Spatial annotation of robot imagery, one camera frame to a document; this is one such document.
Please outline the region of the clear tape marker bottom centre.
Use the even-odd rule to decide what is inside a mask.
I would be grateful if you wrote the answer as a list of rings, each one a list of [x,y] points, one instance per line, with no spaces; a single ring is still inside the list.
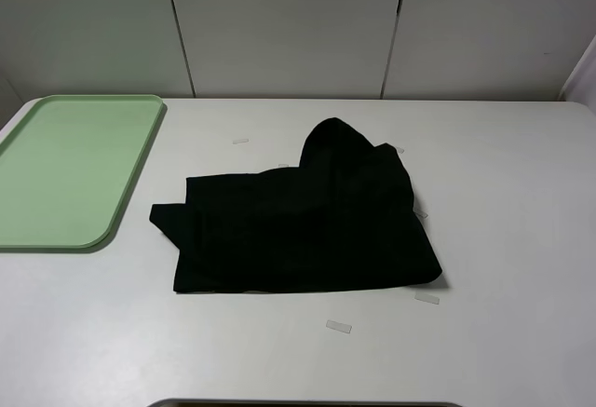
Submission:
[[[352,331],[351,325],[337,322],[337,321],[330,320],[330,319],[327,320],[326,327],[328,329],[331,329],[331,330],[334,330],[337,332],[341,332],[341,333],[346,333],[346,334],[350,334]]]

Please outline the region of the light green plastic tray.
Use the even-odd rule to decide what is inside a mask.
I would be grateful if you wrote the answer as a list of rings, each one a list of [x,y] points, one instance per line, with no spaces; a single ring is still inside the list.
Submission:
[[[115,229],[166,106],[155,95],[37,101],[1,142],[1,248],[85,251]]]

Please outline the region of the clear tape marker bottom right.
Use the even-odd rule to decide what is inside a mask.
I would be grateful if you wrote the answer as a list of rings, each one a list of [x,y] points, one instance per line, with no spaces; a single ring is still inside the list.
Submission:
[[[414,294],[414,299],[432,305],[440,304],[440,298],[438,296],[426,292],[416,292]]]

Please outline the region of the black short sleeve shirt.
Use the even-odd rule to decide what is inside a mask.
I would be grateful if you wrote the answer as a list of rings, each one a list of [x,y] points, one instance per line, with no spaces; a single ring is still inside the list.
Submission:
[[[190,177],[149,216],[178,249],[177,293],[345,292],[426,284],[442,272],[397,149],[338,118],[295,167]]]

